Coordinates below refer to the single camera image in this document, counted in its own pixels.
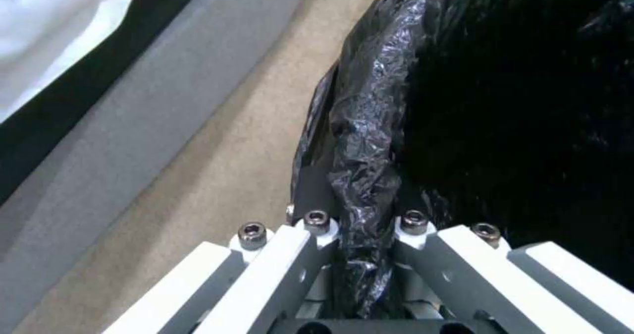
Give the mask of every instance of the black plastic bag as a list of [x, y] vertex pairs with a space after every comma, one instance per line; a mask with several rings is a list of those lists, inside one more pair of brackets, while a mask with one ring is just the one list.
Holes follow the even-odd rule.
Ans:
[[339, 316], [403, 316], [388, 250], [412, 206], [441, 227], [495, 223], [513, 246], [552, 239], [632, 287], [633, 6], [372, 4], [317, 87], [294, 162], [290, 221], [303, 169], [333, 192]]

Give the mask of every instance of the crumpled plastic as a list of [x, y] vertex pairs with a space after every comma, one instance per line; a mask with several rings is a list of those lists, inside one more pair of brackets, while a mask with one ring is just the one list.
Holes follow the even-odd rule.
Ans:
[[291, 184], [333, 152], [337, 316], [405, 315], [389, 248], [412, 204], [440, 228], [553, 240], [632, 287], [633, 18], [634, 0], [371, 5], [315, 90]]

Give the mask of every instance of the black trash bag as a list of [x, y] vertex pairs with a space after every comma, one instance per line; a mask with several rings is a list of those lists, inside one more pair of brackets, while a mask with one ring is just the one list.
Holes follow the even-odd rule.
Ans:
[[632, 5], [372, 4], [317, 86], [293, 169], [289, 221], [305, 169], [334, 194], [336, 315], [403, 316], [388, 250], [412, 207], [441, 228], [495, 223], [513, 246], [552, 239], [632, 287]]

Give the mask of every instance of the white fabric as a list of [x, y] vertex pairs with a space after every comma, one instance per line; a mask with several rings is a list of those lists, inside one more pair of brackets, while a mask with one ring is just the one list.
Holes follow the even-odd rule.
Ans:
[[132, 0], [0, 0], [0, 123], [99, 45]]

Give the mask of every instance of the bolt head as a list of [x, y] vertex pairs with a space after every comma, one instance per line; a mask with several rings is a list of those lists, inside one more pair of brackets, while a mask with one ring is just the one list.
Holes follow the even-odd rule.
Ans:
[[266, 227], [258, 222], [245, 223], [238, 229], [238, 240], [245, 250], [262, 248], [266, 244]]
[[293, 223], [293, 213], [295, 212], [295, 205], [290, 203], [286, 206], [286, 220], [288, 223]]
[[502, 234], [498, 226], [489, 223], [476, 223], [471, 226], [471, 231], [487, 244], [491, 245], [492, 248], [498, 248], [500, 246]]
[[401, 217], [401, 230], [409, 235], [422, 235], [427, 231], [429, 218], [419, 210], [407, 210]]
[[315, 236], [330, 230], [330, 216], [322, 210], [310, 210], [304, 215], [304, 228]]

